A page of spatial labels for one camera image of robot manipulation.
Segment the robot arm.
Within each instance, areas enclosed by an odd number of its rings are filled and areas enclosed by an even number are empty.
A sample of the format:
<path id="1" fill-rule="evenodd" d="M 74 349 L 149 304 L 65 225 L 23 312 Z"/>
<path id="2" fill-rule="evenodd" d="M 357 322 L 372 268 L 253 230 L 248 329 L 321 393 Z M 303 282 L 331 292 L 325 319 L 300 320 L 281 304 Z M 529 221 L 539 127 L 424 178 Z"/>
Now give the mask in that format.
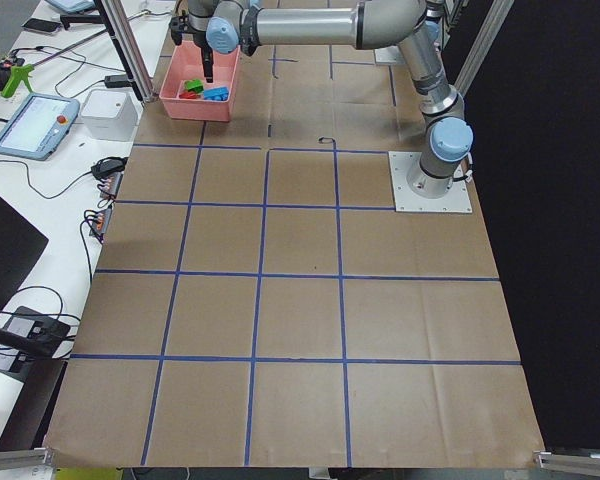
<path id="1" fill-rule="evenodd" d="M 175 44 L 184 35 L 201 49 L 213 80 L 213 54 L 239 49 L 251 56 L 268 45 L 349 45 L 356 50 L 399 49 L 417 93 L 427 135 L 445 117 L 464 117 L 464 99 L 451 85 L 429 24 L 442 1 L 360 1 L 350 8 L 262 8 L 258 1 L 190 1 L 170 23 Z"/>
<path id="2" fill-rule="evenodd" d="M 446 2 L 444 0 L 426 1 L 426 26 L 433 44 L 440 52 L 442 50 L 442 33 L 446 17 Z M 405 65 L 406 60 L 397 45 L 374 50 L 374 63 L 376 65 Z"/>

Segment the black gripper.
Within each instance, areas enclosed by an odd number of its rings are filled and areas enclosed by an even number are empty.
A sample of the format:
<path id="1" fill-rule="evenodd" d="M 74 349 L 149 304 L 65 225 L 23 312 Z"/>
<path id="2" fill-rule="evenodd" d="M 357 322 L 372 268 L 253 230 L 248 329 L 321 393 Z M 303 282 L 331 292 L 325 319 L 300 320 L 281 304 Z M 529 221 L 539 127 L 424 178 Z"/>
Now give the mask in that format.
<path id="1" fill-rule="evenodd" d="M 201 50 L 202 52 L 202 66 L 203 73 L 207 83 L 212 83 L 214 81 L 214 57 L 213 50 L 209 46 L 206 38 L 207 31 L 207 22 L 202 23 L 194 23 L 190 22 L 189 27 L 192 32 L 194 44 Z"/>

